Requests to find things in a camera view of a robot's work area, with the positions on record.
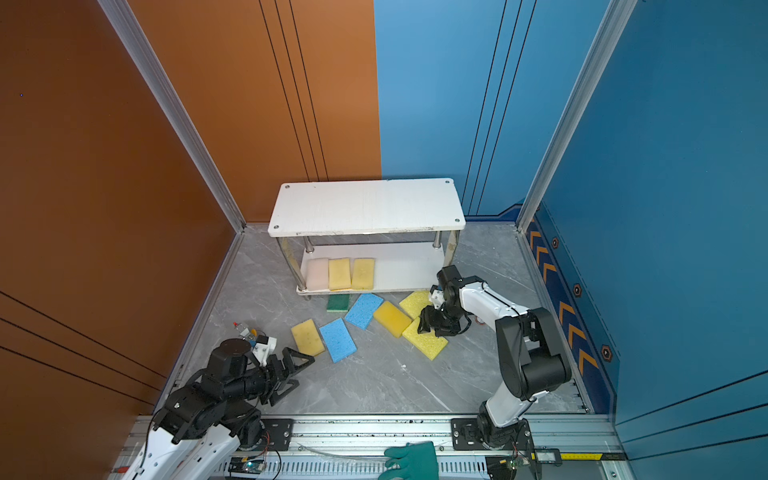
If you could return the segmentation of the yellow-green sponge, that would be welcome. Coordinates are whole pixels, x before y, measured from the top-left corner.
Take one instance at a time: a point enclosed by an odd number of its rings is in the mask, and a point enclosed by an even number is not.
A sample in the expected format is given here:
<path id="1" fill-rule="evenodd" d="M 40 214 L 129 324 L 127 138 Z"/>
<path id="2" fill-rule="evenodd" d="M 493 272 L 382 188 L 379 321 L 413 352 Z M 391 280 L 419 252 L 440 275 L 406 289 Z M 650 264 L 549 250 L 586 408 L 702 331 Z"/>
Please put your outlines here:
<path id="1" fill-rule="evenodd" d="M 448 345 L 445 338 L 437 337 L 433 332 L 419 333 L 420 322 L 413 320 L 403 331 L 402 337 L 416 347 L 430 361 L 433 361 Z"/>
<path id="2" fill-rule="evenodd" d="M 430 292 L 426 290 L 415 291 L 399 302 L 400 309 L 412 320 L 419 320 L 422 310 L 431 305 Z"/>

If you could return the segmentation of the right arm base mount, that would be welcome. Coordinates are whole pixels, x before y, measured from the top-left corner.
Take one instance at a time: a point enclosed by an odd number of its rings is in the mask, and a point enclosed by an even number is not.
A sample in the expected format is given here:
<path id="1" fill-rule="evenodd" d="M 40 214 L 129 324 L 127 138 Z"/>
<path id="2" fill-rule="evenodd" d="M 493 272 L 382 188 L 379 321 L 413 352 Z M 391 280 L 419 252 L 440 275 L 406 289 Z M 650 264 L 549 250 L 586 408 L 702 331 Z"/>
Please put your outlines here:
<path id="1" fill-rule="evenodd" d="M 530 424 L 522 419 L 507 427 L 497 427 L 485 416 L 451 420 L 453 448 L 456 451 L 535 449 Z"/>

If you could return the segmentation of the pale pink foam sponge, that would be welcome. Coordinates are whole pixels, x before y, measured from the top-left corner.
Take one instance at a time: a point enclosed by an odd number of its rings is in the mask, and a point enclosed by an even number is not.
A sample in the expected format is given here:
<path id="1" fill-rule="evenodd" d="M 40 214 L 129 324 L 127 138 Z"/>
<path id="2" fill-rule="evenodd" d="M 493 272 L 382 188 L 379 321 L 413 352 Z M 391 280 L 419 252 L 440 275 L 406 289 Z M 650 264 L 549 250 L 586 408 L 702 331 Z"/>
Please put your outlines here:
<path id="1" fill-rule="evenodd" d="M 328 289 L 328 258 L 311 259 L 306 263 L 306 288 L 309 291 L 324 291 Z"/>

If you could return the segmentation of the yellow foam sponge front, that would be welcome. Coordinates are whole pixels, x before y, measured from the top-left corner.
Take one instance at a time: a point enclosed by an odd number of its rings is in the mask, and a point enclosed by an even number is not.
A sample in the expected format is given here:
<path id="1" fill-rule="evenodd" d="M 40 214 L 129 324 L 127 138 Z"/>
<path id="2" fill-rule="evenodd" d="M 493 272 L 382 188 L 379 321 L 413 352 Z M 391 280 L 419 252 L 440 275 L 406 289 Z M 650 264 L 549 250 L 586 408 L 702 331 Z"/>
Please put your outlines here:
<path id="1" fill-rule="evenodd" d="M 349 258 L 330 259 L 328 261 L 328 288 L 330 291 L 352 288 L 351 261 Z"/>

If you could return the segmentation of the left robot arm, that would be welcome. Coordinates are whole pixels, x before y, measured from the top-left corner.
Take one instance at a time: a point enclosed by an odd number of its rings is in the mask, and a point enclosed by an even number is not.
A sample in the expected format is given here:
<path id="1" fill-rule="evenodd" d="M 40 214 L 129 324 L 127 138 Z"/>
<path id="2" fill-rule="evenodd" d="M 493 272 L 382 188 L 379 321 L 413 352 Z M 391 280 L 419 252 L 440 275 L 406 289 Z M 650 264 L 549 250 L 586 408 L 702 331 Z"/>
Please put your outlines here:
<path id="1" fill-rule="evenodd" d="M 261 474 L 270 453 L 287 452 L 294 422 L 268 420 L 274 406 L 299 386 L 311 355 L 286 347 L 261 363 L 243 338 L 224 340 L 204 368 L 168 395 L 151 417 L 143 446 L 126 479 L 210 479 Z"/>

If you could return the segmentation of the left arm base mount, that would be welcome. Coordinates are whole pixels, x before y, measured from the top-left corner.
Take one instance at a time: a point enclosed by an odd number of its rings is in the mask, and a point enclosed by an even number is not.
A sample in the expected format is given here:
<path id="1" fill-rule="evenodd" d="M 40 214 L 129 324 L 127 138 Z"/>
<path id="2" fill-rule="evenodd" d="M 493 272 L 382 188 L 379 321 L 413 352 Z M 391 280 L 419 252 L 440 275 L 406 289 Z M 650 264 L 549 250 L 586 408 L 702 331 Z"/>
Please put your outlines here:
<path id="1" fill-rule="evenodd" d="M 295 421 L 291 418 L 262 418 L 254 448 L 257 452 L 289 450 Z"/>

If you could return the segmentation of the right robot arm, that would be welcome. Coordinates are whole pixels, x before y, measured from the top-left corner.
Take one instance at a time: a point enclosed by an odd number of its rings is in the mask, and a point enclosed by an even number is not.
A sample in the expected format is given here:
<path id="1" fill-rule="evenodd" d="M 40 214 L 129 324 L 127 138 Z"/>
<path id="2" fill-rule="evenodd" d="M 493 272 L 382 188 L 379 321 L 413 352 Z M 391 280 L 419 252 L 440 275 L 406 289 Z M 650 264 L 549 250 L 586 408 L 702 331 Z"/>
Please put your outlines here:
<path id="1" fill-rule="evenodd" d="M 491 449 L 508 448 L 530 436 L 524 419 L 530 408 L 572 379 L 570 353 L 549 310 L 517 304 L 483 279 L 462 276 L 454 265 L 442 268 L 419 314 L 418 332 L 453 337 L 466 333 L 473 321 L 495 333 L 502 378 L 479 408 L 475 440 Z"/>

